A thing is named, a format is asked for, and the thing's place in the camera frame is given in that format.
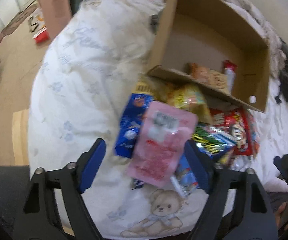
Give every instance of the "yellow package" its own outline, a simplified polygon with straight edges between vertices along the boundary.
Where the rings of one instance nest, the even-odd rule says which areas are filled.
[[[207,107],[205,98],[194,84],[187,84],[171,91],[168,94],[167,103],[176,108],[196,114],[199,122],[212,124],[211,113]]]

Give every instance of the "cardboard box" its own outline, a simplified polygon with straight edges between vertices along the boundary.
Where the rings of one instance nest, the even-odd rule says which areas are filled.
[[[220,72],[226,59],[238,66],[232,95],[200,84],[185,69],[186,63],[195,62]],[[265,111],[268,46],[244,18],[220,0],[166,0],[147,72],[174,83],[194,82],[206,95]],[[250,96],[255,96],[255,103]]]

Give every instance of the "dark gray surface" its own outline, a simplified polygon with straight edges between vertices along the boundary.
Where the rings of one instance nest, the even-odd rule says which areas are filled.
[[[28,166],[0,166],[0,224],[10,235],[28,182]]]

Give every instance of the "white bedsheet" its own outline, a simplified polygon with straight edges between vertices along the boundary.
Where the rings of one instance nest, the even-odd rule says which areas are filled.
[[[49,46],[33,84],[28,126],[31,174],[38,167],[49,171],[74,162],[103,138],[107,153],[83,199],[101,234],[109,239],[187,232],[207,200],[202,190],[185,201],[173,198],[169,201],[179,201],[180,208],[161,220],[162,226],[171,223],[167,230],[151,236],[146,229],[129,230],[146,218],[156,221],[150,214],[152,193],[169,194],[156,192],[151,185],[131,190],[131,178],[124,174],[128,160],[113,153],[119,118],[154,40],[149,17],[162,7],[162,0],[85,0]],[[274,156],[288,153],[288,106],[284,100],[280,105],[274,100],[278,85],[270,80],[266,113],[253,112],[260,152],[251,165],[262,183],[277,175]],[[225,213],[232,208],[233,196],[230,192]],[[61,198],[57,200],[61,219],[69,225]],[[177,226],[175,218],[180,221]]]

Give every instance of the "pink package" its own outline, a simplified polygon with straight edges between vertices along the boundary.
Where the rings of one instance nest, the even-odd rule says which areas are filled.
[[[174,174],[184,144],[192,136],[197,116],[185,110],[153,101],[146,112],[127,174],[163,187]]]

